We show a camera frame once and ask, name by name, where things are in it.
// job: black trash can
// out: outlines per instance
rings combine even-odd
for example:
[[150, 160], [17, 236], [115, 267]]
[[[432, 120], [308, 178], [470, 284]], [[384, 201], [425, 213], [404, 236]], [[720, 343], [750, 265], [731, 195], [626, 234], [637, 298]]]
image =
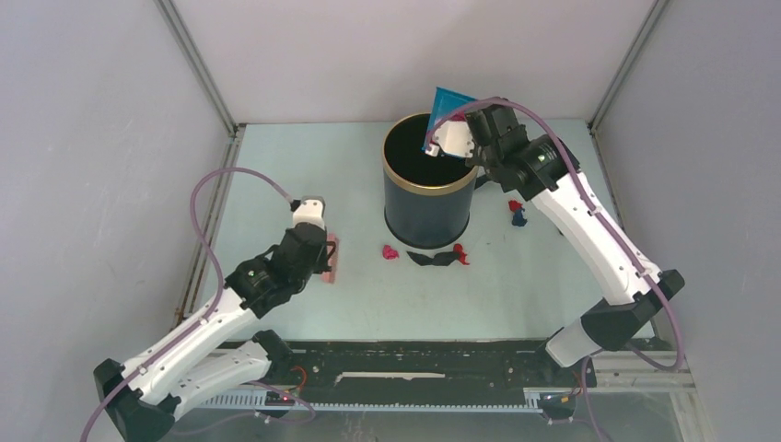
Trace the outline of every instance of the black trash can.
[[477, 168], [463, 159], [423, 153], [428, 113], [397, 122], [385, 137], [385, 223], [391, 234], [416, 249], [439, 249], [469, 224]]

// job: gray wall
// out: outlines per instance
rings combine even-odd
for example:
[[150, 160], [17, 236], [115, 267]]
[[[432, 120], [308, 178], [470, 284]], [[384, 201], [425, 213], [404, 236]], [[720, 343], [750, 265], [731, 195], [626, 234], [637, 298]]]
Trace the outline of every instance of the gray wall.
[[3, 2], [0, 440], [78, 440], [92, 368], [168, 329], [226, 141], [154, 2]]
[[585, 118], [654, 1], [177, 3], [238, 121], [393, 122], [435, 86]]
[[677, 0], [600, 128], [718, 440], [778, 440], [781, 2]]

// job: red cloth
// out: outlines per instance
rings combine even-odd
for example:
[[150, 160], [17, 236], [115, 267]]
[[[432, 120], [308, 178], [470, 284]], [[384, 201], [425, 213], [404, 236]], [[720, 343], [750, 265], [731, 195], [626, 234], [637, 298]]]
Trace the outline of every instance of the red cloth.
[[463, 246], [461, 246], [461, 244], [457, 243], [456, 245], [454, 245], [453, 246], [453, 251], [455, 251], [456, 253], [458, 253], [460, 255], [459, 256], [459, 262], [460, 263], [462, 263], [463, 265], [469, 265], [469, 263], [466, 262], [466, 253], [464, 253]]
[[385, 247], [382, 248], [382, 257], [386, 260], [395, 260], [399, 257], [399, 252], [386, 244]]
[[512, 212], [513, 214], [516, 213], [518, 210], [523, 208], [523, 204], [521, 204], [520, 202], [518, 202], [516, 200], [508, 201], [507, 205], [510, 206], [510, 212]]

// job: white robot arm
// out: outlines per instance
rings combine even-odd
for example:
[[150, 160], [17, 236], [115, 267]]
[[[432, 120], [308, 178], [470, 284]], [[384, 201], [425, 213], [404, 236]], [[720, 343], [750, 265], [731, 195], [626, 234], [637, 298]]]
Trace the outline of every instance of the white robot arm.
[[290, 368], [292, 352], [273, 331], [259, 331], [240, 348], [198, 364], [237, 331], [300, 293], [314, 273], [330, 270], [328, 247], [335, 244], [326, 239], [325, 202], [309, 197], [291, 208], [293, 227], [280, 244], [239, 264], [219, 296], [139, 355], [121, 364], [107, 359], [95, 368], [102, 400], [130, 379], [106, 406], [126, 442], [156, 442], [217, 393]]
[[[469, 112], [466, 122], [447, 122], [434, 136], [439, 149], [427, 149], [428, 155], [439, 155], [441, 150], [443, 154], [464, 157], [468, 166], [485, 168], [487, 177], [501, 184], [504, 192], [518, 191], [554, 222], [596, 276], [603, 300], [558, 331], [545, 345], [544, 354], [555, 366], [572, 366], [600, 349], [624, 348], [661, 309], [647, 277], [667, 299], [683, 287], [678, 271], [662, 272], [603, 210], [577, 160], [565, 146], [577, 179], [596, 206], [589, 209], [550, 136], [530, 141], [526, 127], [519, 124], [512, 108], [492, 105]], [[597, 214], [617, 232], [642, 264], [643, 272], [635, 269]]]

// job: orange wire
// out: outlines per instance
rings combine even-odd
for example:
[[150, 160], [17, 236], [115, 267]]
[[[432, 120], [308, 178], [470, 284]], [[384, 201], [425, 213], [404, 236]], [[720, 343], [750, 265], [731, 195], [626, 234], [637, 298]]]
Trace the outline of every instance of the orange wire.
[[576, 396], [580, 396], [583, 394], [583, 381], [580, 380], [580, 376], [574, 371], [572, 372], [572, 376], [574, 376], [575, 380], [577, 381], [578, 390]]
[[304, 388], [304, 384], [307, 383], [307, 370], [304, 369], [302, 366], [294, 366], [293, 368], [290, 368], [290, 371], [300, 371], [301, 372], [301, 383], [298, 384], [296, 387], [296, 390], [298, 390], [298, 393], [301, 392], [301, 390]]

